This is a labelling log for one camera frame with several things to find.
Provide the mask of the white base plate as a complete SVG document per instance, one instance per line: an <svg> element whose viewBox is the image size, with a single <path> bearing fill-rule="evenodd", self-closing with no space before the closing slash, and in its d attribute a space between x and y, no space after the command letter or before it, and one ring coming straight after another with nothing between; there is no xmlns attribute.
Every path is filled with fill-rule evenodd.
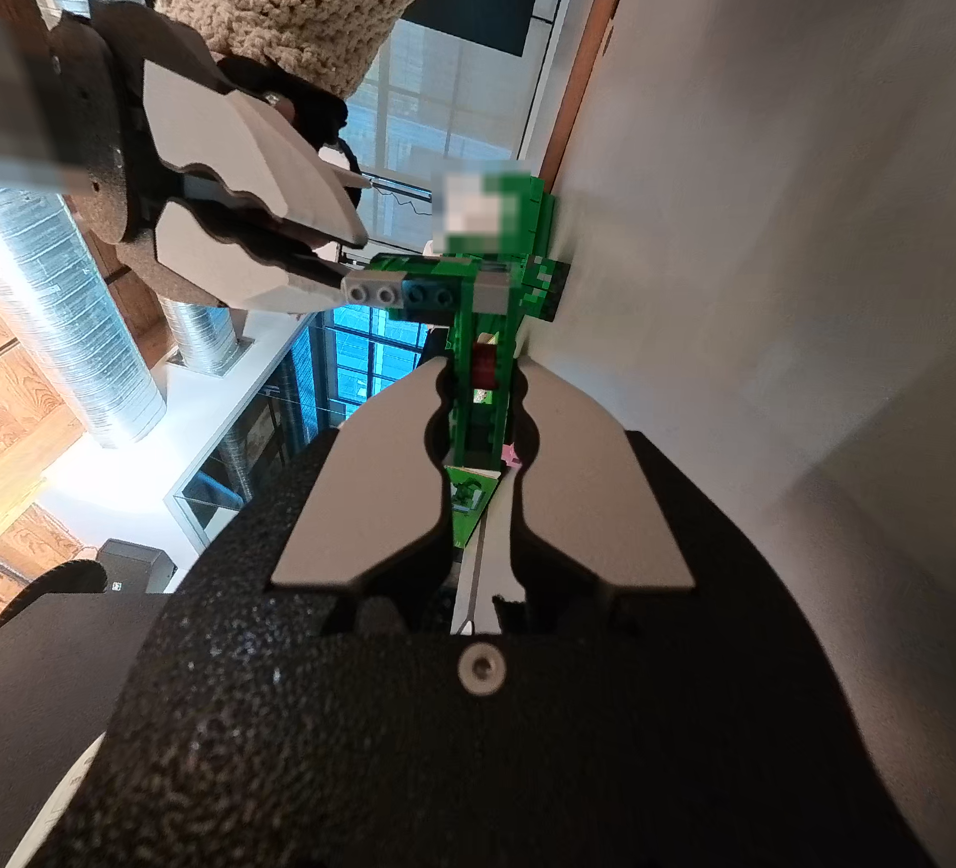
<svg viewBox="0 0 956 868"><path fill-rule="evenodd" d="M483 562L486 517L487 513L481 516L480 521L472 531L469 542L462 551L450 623L450 635L452 636L471 636L475 633L475 617Z"/></svg>

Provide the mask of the green lego build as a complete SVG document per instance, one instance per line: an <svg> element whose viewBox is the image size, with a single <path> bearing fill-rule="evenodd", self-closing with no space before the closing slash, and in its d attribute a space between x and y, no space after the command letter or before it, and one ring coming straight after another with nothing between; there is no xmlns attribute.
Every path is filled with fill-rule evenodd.
<svg viewBox="0 0 956 868"><path fill-rule="evenodd" d="M519 269L478 257L382 253L341 282L348 304L448 329L450 463L456 467L497 470L502 462L521 310Z"/></svg>

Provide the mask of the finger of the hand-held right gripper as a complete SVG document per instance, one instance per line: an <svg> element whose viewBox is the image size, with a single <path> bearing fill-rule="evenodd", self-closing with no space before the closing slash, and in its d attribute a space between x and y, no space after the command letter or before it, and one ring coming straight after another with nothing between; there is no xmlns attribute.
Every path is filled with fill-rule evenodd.
<svg viewBox="0 0 956 868"><path fill-rule="evenodd" d="M348 269L317 256L293 230L210 200L168 200L155 223L156 259L235 310L308 314L344 305Z"/></svg>
<svg viewBox="0 0 956 868"><path fill-rule="evenodd" d="M227 200L342 244L367 230L347 193L360 175L321 158L273 106L239 90L221 94L155 62L143 65L142 105L161 163L209 177Z"/></svg>

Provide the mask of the green pixel-pattern lego figure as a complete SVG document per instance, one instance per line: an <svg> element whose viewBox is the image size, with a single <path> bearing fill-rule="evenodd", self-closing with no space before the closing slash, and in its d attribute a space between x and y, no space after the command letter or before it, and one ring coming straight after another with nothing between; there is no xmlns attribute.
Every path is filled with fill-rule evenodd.
<svg viewBox="0 0 956 868"><path fill-rule="evenodd" d="M540 178L531 178L533 228L529 253L523 258L520 306L526 317L552 322L571 269L567 262L549 257L556 197L544 190Z"/></svg>

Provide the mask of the black speaker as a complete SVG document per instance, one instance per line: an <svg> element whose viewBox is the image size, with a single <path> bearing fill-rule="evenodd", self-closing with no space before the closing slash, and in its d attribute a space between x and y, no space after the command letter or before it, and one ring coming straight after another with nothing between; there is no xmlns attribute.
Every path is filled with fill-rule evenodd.
<svg viewBox="0 0 956 868"><path fill-rule="evenodd" d="M122 540L103 543L96 562L106 573L107 594L161 594L177 573L177 566L165 551Z"/></svg>

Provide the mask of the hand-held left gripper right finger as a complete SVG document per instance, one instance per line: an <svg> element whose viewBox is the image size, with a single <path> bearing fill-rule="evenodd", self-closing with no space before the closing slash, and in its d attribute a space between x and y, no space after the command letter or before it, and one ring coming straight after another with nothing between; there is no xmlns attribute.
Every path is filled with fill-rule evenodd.
<svg viewBox="0 0 956 868"><path fill-rule="evenodd" d="M533 611L684 594L688 563L610 411L534 360L513 389L510 565Z"/></svg>

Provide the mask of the glass partition window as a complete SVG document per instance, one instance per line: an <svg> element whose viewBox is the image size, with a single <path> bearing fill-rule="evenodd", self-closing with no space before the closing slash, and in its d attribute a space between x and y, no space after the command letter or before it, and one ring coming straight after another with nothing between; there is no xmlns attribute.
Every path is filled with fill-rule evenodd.
<svg viewBox="0 0 956 868"><path fill-rule="evenodd" d="M308 432L338 427L420 362L426 325L347 305L310 316L292 346L295 389Z"/></svg>

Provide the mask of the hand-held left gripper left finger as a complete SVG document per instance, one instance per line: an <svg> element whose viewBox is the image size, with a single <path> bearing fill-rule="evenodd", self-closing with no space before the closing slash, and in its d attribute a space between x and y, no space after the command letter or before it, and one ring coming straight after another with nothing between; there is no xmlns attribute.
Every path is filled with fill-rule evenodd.
<svg viewBox="0 0 956 868"><path fill-rule="evenodd" d="M269 579L359 605L389 599L411 630L455 555L450 483L449 359L400 378L339 427Z"/></svg>

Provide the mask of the black curved chair back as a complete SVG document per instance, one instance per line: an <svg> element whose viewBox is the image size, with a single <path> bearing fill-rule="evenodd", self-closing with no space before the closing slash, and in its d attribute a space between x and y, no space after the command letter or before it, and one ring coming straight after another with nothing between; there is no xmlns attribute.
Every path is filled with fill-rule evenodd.
<svg viewBox="0 0 956 868"><path fill-rule="evenodd" d="M1 613L1 626L45 595L101 594L108 582L102 564L74 559L62 563L24 587Z"/></svg>

